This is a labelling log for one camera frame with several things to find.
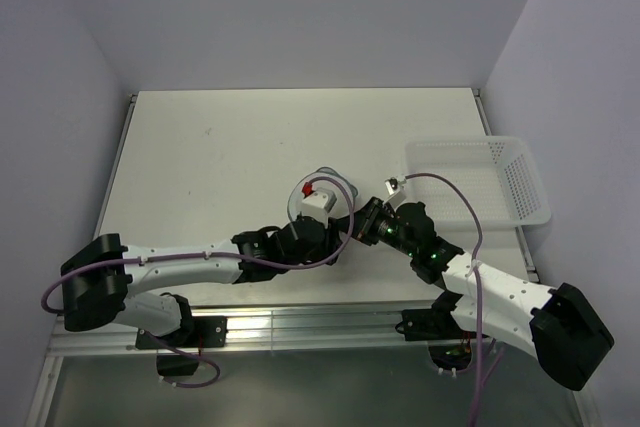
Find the white mesh laundry bag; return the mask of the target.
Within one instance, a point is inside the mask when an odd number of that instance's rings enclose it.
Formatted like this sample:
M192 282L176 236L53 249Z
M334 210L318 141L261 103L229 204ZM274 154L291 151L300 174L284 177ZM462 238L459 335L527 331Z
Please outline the white mesh laundry bag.
M342 193L338 185L340 185L342 189L346 191L352 205L355 205L359 195L358 189L345 176L331 167L320 167L303 177L291 191L287 201L287 216L290 221L295 220L296 217L301 213L302 202L304 198L302 190L303 186L308 181L312 181L312 187L314 191L323 190L331 192L334 195L336 202L330 210L330 216L332 218L341 218L348 214L348 206L347 201L345 200L345 195Z

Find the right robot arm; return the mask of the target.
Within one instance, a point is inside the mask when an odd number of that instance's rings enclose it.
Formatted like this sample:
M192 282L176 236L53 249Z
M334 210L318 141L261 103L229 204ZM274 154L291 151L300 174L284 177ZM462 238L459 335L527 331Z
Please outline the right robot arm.
M534 357L561 386L580 391L614 346L614 338L577 287L531 283L486 264L435 230L423 203L391 209L370 199L353 217L352 238L383 243L410 259L415 275L442 289L430 325L443 336L484 335Z

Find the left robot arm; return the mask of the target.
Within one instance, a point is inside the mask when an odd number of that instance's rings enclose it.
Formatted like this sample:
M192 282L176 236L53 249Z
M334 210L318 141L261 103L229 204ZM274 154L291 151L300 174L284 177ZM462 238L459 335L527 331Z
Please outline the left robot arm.
M352 230L351 217L320 222L299 216L282 228L176 250L126 246L117 233L101 235L60 268L64 327L85 332L119 323L183 346L193 338L195 322L188 301L170 288L267 282L331 265L345 247L340 235Z

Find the white plastic basket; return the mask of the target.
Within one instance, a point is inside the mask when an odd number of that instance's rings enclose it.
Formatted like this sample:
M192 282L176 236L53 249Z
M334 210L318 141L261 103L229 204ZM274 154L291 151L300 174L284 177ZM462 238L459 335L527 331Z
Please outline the white plastic basket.
M551 219L528 146L516 137L425 138L406 143L404 174L439 175L473 207L485 230L538 226Z

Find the aluminium rail frame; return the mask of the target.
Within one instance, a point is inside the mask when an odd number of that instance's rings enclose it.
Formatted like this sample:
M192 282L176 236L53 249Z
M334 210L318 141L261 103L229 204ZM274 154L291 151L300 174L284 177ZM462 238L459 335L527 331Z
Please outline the aluminium rail frame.
M404 174L409 141L481 136L487 135L468 89L142 91L94 239L117 233L126 246L176 250L282 228L292 222L287 201L295 185L328 166L359 191L352 205L338 185L348 206L344 217L353 220L372 197L389 207L385 180L404 176L401 205L423 203L436 233L471 253L474 267L536 283L525 274L515 228L485 230L452 182ZM185 426L203 418L222 426L329 426L340 408L350 425L388 415L392 425L404 426L410 413L434 422L438 410L453 408L459 422L475 426L493 397L492 347L522 354L552 386L572 391L534 357L481 330L471 332L466 368L437 366L426 342L406 342L394 326L405 309L432 308L442 289L420 280L407 255L383 243L364 245L351 233L341 234L347 245L332 265L267 282L170 288L188 301L193 319L228 319L225 346L205 350L221 378L202 388L162 381L156 352L135 349L136 327L67 331L62 304L51 355L105 364L102 374L83 381L84 391L101 394L78 409L82 424Z

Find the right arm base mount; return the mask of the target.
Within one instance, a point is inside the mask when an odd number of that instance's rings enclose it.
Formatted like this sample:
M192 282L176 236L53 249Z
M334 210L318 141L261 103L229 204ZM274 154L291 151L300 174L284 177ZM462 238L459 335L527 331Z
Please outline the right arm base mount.
M472 360L472 333L461 329L448 312L405 309L394 330L406 342L426 342L431 360L439 367L464 369Z

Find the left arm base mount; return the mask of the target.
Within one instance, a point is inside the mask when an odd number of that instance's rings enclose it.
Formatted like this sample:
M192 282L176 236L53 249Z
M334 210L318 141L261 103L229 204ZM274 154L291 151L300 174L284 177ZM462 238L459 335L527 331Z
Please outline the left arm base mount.
M221 378L220 367L205 356L205 350L225 346L228 319L225 316L196 316L193 321L188 333L176 336L154 337L139 329L134 343L138 351L154 350L160 379L180 388L202 388ZM201 366L211 368L213 377L191 382L190 378Z

